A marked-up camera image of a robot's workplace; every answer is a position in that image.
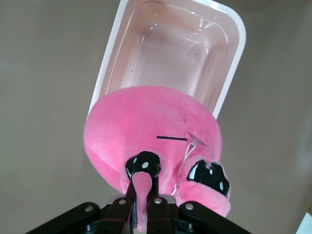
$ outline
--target closed eye stitching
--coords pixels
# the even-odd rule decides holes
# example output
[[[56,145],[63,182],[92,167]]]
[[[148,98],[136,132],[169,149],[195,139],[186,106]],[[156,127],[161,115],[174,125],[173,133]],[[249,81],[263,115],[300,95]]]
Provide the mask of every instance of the closed eye stitching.
[[[158,139],[168,139],[168,140],[184,140],[187,141],[186,138],[178,138],[178,137],[172,137],[172,136],[156,136]]]

